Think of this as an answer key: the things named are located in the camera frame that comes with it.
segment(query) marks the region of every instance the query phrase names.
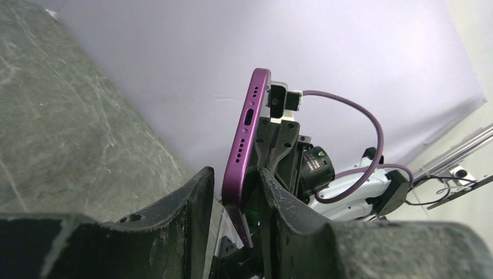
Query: smartphone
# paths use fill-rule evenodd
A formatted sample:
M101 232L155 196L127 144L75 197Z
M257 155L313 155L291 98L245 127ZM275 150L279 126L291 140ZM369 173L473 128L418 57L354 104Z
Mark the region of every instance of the smartphone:
M266 97L269 96L270 87L270 70L255 69L246 92L223 180L222 204L241 241L249 248L253 244L245 214L241 209L241 194L259 118L269 116Z

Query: marble table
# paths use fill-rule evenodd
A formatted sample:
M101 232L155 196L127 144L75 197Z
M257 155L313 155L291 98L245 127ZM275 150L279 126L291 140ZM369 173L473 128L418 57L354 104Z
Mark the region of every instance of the marble table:
M0 1L0 212L117 220L193 175L45 10Z

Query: purple cable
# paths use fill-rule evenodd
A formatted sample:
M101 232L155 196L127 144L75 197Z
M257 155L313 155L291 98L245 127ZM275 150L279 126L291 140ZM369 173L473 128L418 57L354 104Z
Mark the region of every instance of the purple cable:
M380 161L380 158L382 157L382 152L384 149L384 133L382 130L382 127L380 126L380 123L378 120L371 114L367 109L364 107L358 105L355 102L352 102L348 99L345 99L343 97L327 93L327 92L322 92L322 91L315 91L315 90L305 90L303 91L303 96L320 96L320 97L325 97L328 99L332 99L341 103L344 103L346 105L349 105L357 110L359 110L361 113L366 115L368 119L373 123L373 126L375 126L375 129L377 131L377 151L375 152L375 156L373 158L373 161L371 161L370 165L366 169L366 171L363 173L363 175L351 186L349 187L346 191L340 193L339 195L333 197L333 198L328 198L328 199L323 199L319 197L319 193L315 194L315 199L320 202L320 203L334 203L338 202L344 198L347 198L350 194L354 193L365 181L370 178L371 174L375 171L375 169L378 166L378 162Z
M367 169L368 169L367 167L360 167L360 168L354 169L354 170L343 171L342 173L336 174L335 179L349 176L349 175L355 174L355 173L362 173L362 172L366 171ZM414 183L415 179L414 179L412 171L410 169L408 169L407 167L401 165L401 164L380 164L377 166L377 169L400 169L400 170L403 170L409 176L409 186L411 187Z

